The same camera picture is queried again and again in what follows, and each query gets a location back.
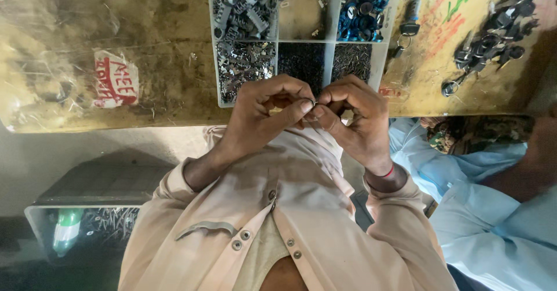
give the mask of red thread bracelet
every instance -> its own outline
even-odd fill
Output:
[[[387,173],[385,176],[378,176],[378,177],[380,177],[380,178],[387,178],[387,177],[389,177],[390,174],[393,173],[393,171],[394,171],[394,163],[393,163],[393,167],[390,169],[389,173]]]

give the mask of metal scrap pile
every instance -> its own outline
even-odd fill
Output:
[[[453,95],[470,74],[479,73],[493,61],[499,64],[499,70],[511,59],[521,58],[525,48],[515,42],[532,34],[538,26],[535,9],[533,0],[492,0],[483,29],[475,34],[470,31],[455,52],[456,67],[464,70],[464,74],[455,81],[444,82],[441,94]]]
[[[223,102],[235,102],[244,82],[268,79],[275,74],[275,44],[271,42],[220,42],[217,53]]]
[[[371,72],[371,61],[371,44],[337,44],[332,61],[331,82],[350,74],[367,82]]]
[[[338,41],[383,41],[383,10],[389,0],[342,0]]]
[[[138,208],[130,207],[85,209],[81,217],[79,241],[87,246],[125,249],[138,213]]]
[[[277,4],[284,0],[213,0],[214,37],[218,40],[275,39]]]
[[[315,96],[323,87],[325,44],[279,43],[279,74],[307,82]]]

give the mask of dirty table surface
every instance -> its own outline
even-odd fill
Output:
[[[447,99],[441,83],[460,75],[452,53],[468,31],[479,28],[489,2],[462,2],[443,22],[449,2],[454,10],[457,1],[422,0],[422,29],[400,59],[388,61],[380,85],[392,116],[524,111],[557,42],[555,0],[535,0],[541,26],[520,42],[526,47],[522,59],[496,74],[488,66]],[[402,20],[407,2],[400,1],[394,22]],[[217,104],[208,0],[1,0],[0,7],[0,118],[11,131],[229,119],[232,109]],[[93,107],[97,51],[138,68],[137,105]]]
[[[397,46],[398,27],[409,1],[400,0],[391,48]],[[381,80],[379,92],[388,97],[392,117],[525,113],[557,47],[557,0],[534,0],[534,17],[539,18],[540,26],[516,43],[526,48],[521,59],[511,60],[497,72],[498,64],[489,64],[479,74],[470,75],[455,95],[441,95],[443,81],[462,75],[453,53],[469,31],[480,29],[489,2],[422,0],[419,33],[399,59],[387,59]],[[401,44],[407,42],[407,38],[401,39]]]

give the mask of camouflage cloth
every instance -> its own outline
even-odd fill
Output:
[[[422,117],[429,144],[443,154],[465,155],[488,146],[524,143],[532,134],[534,119],[524,116]]]

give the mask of person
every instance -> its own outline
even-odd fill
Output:
[[[439,206],[430,218],[448,264],[495,291],[557,285],[557,105],[527,144],[442,154],[419,122],[389,129],[392,159]]]
[[[386,100],[348,76],[313,101],[286,75],[245,83],[228,126],[205,129],[208,152],[142,206],[119,290],[457,290],[418,187],[389,157]],[[343,149],[366,168],[367,232]]]

